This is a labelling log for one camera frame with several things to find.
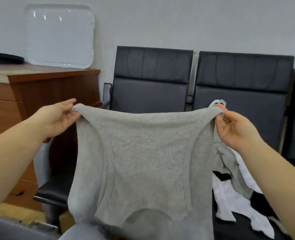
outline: left hand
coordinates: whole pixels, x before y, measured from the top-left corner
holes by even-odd
[[[57,136],[81,117],[79,112],[71,112],[76,101],[75,98],[72,98],[57,104],[43,106],[25,122],[37,129],[44,140]]]

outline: forearm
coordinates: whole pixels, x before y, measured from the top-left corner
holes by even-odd
[[[18,182],[43,140],[41,131],[26,121],[0,134],[0,203]]]
[[[295,167],[265,142],[239,151],[251,175],[295,240]]]

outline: right hand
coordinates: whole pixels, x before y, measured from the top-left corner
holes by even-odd
[[[215,118],[217,133],[226,145],[239,152],[240,149],[263,142],[255,126],[246,117],[227,110],[222,104],[217,106],[223,109],[225,116],[223,118],[219,114]]]

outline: wooden cabinet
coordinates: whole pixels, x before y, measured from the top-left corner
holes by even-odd
[[[27,119],[40,107],[70,98],[76,98],[78,103],[85,105],[100,106],[99,73],[100,70],[93,69],[0,64],[0,133]],[[59,149],[62,146],[69,145],[77,150],[75,138],[69,136],[75,134],[75,126],[72,126],[70,131],[58,137],[54,148],[51,148],[58,161],[52,164],[64,166],[65,155],[60,156],[62,152]],[[5,202],[41,211],[41,204],[33,200],[37,189],[31,162]]]

